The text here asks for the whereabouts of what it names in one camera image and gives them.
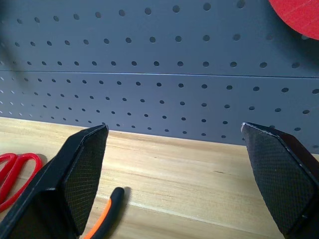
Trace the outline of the orange black pliers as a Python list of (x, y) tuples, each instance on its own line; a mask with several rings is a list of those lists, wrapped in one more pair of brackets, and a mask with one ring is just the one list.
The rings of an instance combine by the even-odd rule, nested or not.
[(106, 239), (120, 213), (125, 198), (125, 189), (116, 187), (98, 220), (83, 239)]

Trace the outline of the grey perforated pegboard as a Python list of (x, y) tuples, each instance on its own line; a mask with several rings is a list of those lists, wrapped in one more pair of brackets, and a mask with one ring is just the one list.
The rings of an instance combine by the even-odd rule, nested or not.
[(0, 0), (0, 117), (319, 154), (319, 41), (268, 0)]

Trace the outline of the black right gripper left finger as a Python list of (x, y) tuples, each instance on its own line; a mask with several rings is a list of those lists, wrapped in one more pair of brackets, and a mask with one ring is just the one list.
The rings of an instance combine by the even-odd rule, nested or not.
[(0, 223), (0, 239), (79, 239), (99, 186), (105, 124), (67, 138)]

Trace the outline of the red tape roll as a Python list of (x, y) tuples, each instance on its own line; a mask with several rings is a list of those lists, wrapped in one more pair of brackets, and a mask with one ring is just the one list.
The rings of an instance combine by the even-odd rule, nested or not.
[(294, 31), (319, 40), (319, 0), (268, 0), (280, 19)]

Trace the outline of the red handled scissors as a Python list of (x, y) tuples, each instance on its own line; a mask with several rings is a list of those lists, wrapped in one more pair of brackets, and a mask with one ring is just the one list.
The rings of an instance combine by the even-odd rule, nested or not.
[[(28, 180), (8, 198), (8, 194), (12, 190), (20, 172), (28, 161), (35, 163), (34, 170)], [(43, 167), (42, 159), (34, 153), (14, 154), (5, 153), (0, 155), (0, 164), (4, 163), (4, 167), (0, 170), (0, 213), (11, 207), (24, 192), (35, 175)]]

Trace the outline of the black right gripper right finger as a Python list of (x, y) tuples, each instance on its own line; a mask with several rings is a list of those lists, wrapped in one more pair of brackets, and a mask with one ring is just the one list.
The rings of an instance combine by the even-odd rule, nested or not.
[(253, 175), (285, 239), (319, 239), (319, 161), (293, 136), (244, 122)]

